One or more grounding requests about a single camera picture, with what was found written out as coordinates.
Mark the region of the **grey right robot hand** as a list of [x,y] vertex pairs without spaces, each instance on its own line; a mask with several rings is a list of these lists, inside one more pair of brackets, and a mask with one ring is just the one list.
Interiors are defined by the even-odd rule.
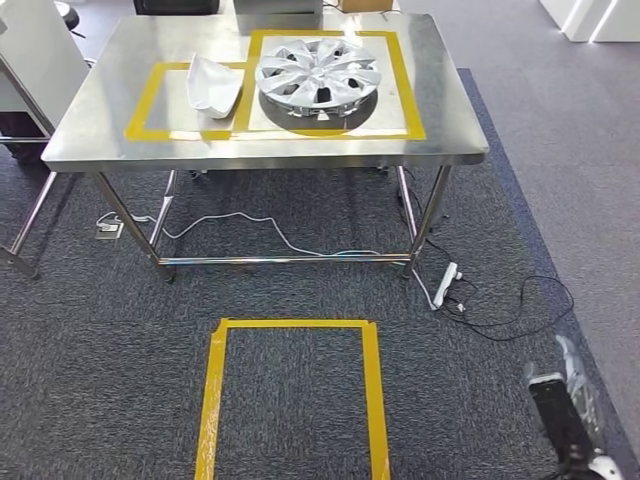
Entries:
[[587,376],[578,349],[569,338],[555,335],[565,366],[565,383],[571,400],[597,454],[604,454],[605,421],[598,389]]

